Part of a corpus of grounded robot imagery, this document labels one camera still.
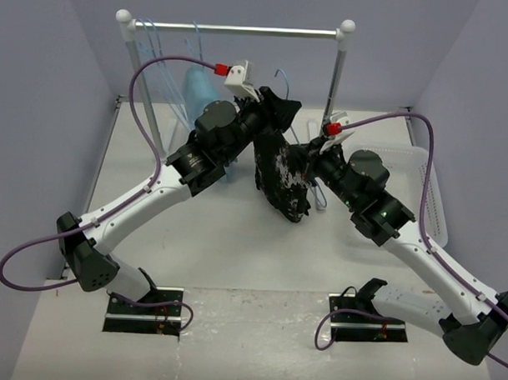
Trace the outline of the blue wire trouser hanger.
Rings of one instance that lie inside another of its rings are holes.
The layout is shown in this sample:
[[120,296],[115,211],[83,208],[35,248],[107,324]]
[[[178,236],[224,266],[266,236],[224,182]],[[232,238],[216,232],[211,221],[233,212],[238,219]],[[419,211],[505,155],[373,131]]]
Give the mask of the blue wire trouser hanger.
[[[284,84],[286,86],[285,97],[289,98],[289,95],[290,95],[289,79],[288,79],[285,71],[282,68],[276,69],[276,71],[274,73],[274,77],[276,78],[279,74],[284,79]],[[302,169],[305,170],[307,168],[307,159],[309,157],[306,155],[306,151],[304,150],[304,146],[300,142],[297,132],[294,130],[293,127],[291,127],[289,130],[290,130],[291,134],[293,135],[294,140],[296,141],[295,146],[298,148],[298,154],[301,157]],[[312,192],[312,195],[314,197],[315,210],[319,213],[323,213],[328,207],[328,201],[327,201],[326,196],[324,195],[324,191],[323,191],[322,187],[315,180],[309,180],[309,184],[310,184],[309,189]]]

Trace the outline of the black white patterned trousers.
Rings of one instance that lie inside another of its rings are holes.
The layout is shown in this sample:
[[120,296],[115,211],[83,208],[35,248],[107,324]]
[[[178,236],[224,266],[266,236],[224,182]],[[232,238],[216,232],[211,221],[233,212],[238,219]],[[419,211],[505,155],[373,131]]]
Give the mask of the black white patterned trousers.
[[285,139],[301,102],[281,98],[274,103],[277,109],[279,132],[260,134],[253,142],[255,160],[255,184],[267,202],[284,218],[299,223],[309,214],[311,205],[307,199],[309,182],[301,176],[302,162],[298,148]]

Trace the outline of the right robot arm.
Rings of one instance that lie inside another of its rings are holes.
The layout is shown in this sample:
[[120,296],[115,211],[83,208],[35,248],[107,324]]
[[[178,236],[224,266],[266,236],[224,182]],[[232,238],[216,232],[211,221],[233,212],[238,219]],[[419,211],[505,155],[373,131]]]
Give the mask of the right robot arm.
[[345,158],[339,144],[322,138],[306,150],[306,176],[319,178],[349,208],[359,233],[400,259],[438,297],[374,278],[356,294],[356,314],[366,322],[396,319],[423,328],[460,360],[480,365],[507,331],[508,292],[487,286],[431,241],[423,221],[386,191],[390,174],[376,153],[359,150]]

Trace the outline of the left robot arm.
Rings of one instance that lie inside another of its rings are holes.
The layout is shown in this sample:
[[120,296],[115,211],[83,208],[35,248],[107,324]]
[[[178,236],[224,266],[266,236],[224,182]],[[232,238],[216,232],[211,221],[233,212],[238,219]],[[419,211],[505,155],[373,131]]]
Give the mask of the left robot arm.
[[113,250],[159,213],[221,179],[225,167],[258,135],[277,131],[282,104],[284,100],[268,87],[261,87],[256,99],[210,103],[188,141],[124,201],[115,200],[82,217],[61,215],[60,250],[80,288],[120,294],[135,312],[150,312],[157,302],[153,281],[143,269],[113,258]]

